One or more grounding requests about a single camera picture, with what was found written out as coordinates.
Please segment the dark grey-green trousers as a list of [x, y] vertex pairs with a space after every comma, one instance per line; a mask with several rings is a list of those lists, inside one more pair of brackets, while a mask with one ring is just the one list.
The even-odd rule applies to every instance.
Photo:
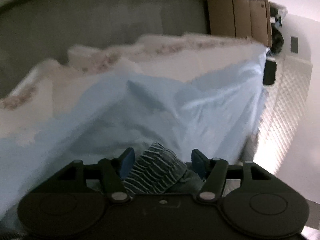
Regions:
[[197, 194], [203, 179], [176, 154], [154, 142], [136, 160], [123, 185], [129, 194]]

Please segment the light blue bed sheet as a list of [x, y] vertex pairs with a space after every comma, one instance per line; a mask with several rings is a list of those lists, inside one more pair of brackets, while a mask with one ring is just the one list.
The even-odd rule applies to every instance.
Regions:
[[75, 159], [157, 142], [182, 162], [195, 148], [236, 162], [263, 109], [265, 60], [256, 43], [120, 59], [70, 112], [1, 139], [1, 230], [20, 230], [21, 198]]

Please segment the white quilted headboard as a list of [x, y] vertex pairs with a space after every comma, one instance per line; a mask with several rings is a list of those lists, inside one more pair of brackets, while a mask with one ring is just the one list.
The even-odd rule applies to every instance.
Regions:
[[304, 116], [313, 68], [310, 61], [289, 55], [277, 57], [275, 63], [274, 84], [264, 85], [258, 130], [248, 138], [241, 157], [271, 174], [280, 169]]

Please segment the black and blue bag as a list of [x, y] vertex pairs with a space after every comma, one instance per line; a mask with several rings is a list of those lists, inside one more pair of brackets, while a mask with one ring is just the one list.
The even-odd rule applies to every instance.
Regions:
[[271, 23], [271, 42], [272, 46], [267, 52], [264, 68], [263, 85], [272, 86], [276, 80], [277, 63], [275, 56], [279, 55], [284, 45], [284, 38], [279, 30], [283, 25], [283, 18], [287, 10], [276, 3], [270, 4], [270, 14], [274, 21]]

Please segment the white floral duvet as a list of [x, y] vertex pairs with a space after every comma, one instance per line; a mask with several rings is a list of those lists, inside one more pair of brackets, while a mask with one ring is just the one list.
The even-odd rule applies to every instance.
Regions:
[[1, 137], [70, 111], [105, 72], [134, 72], [190, 82], [234, 64], [263, 63], [266, 51], [252, 38], [193, 33], [143, 35], [134, 44], [105, 49], [74, 45], [67, 52], [66, 66], [55, 59], [43, 60], [1, 98]]

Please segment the brown wooden cabinet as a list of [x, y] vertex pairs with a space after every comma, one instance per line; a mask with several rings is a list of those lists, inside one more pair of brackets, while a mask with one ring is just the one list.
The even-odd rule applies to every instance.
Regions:
[[208, 0], [208, 15], [212, 35], [250, 37], [272, 46], [268, 0]]

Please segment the grey wall switch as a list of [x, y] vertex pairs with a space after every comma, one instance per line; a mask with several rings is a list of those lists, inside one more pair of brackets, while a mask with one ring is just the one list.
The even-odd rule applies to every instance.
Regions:
[[290, 51], [291, 53], [298, 54], [299, 49], [299, 39], [298, 37], [291, 36], [291, 42], [290, 42]]

